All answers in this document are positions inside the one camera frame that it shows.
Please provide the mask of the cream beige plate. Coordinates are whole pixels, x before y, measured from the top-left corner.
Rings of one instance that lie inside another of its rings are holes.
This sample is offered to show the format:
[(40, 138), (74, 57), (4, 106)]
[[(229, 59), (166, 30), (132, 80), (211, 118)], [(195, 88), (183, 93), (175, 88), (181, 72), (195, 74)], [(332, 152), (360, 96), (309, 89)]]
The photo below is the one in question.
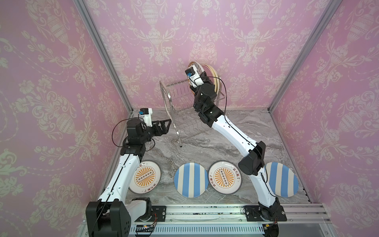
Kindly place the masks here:
[(214, 68), (213, 68), (212, 75), (213, 75), (213, 79), (214, 79), (215, 92), (218, 96), (220, 93), (220, 89), (221, 89), (221, 81), (219, 79), (218, 72)]

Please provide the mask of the yellow bear plate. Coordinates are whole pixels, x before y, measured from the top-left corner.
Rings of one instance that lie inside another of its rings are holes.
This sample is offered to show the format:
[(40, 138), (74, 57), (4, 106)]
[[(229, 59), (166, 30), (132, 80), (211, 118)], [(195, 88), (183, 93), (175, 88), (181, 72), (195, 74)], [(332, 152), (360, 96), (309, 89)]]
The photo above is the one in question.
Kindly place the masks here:
[(212, 78), (214, 79), (215, 91), (217, 92), (218, 89), (219, 89), (218, 75), (217, 75), (215, 69), (214, 69), (212, 66), (210, 66), (210, 65), (206, 65), (206, 66), (208, 66), (209, 69), (212, 71), (212, 74), (213, 74), (213, 77), (212, 77)]

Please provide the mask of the blue striped plate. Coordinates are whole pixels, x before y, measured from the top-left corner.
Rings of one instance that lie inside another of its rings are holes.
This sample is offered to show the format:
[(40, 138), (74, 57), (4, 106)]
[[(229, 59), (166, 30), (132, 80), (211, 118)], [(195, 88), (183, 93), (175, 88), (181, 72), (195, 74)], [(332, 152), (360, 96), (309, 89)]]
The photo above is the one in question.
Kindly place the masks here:
[(188, 198), (201, 196), (209, 185), (206, 169), (197, 163), (186, 163), (178, 168), (174, 176), (175, 189)]
[(276, 196), (288, 198), (299, 190), (299, 181), (294, 172), (281, 163), (271, 162), (265, 165), (268, 183)]

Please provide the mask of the pink bear plate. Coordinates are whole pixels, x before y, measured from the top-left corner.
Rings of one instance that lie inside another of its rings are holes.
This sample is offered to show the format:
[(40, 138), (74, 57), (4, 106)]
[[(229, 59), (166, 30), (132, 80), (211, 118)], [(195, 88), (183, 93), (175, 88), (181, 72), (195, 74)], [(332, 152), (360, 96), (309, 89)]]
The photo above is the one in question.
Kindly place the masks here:
[(206, 76), (209, 78), (211, 83), (214, 84), (214, 79), (212, 78), (213, 77), (212, 71), (205, 64), (202, 64), (201, 66), (204, 69), (204, 72), (206, 73)]

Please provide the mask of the brown rim petal pattern plate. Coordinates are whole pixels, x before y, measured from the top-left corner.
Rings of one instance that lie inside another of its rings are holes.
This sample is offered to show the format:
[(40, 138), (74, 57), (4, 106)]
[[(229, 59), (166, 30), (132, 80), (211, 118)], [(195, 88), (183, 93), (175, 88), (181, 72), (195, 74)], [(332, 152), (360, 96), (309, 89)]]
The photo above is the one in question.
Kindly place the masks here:
[(186, 70), (186, 74), (188, 77), (200, 77), (204, 72), (204, 69), (202, 68), (201, 64), (192, 61), (188, 65), (188, 69)]

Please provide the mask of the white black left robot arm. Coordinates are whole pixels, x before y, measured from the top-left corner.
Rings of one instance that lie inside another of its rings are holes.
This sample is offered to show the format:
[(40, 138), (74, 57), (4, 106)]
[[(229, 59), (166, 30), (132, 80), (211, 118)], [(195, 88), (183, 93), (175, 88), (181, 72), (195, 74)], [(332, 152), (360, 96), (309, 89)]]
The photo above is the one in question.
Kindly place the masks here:
[(137, 198), (124, 204), (133, 176), (154, 137), (169, 132), (170, 119), (147, 122), (143, 118), (126, 120), (127, 137), (120, 145), (117, 168), (97, 201), (88, 203), (85, 215), (90, 237), (127, 237), (137, 220), (156, 222), (150, 198)]

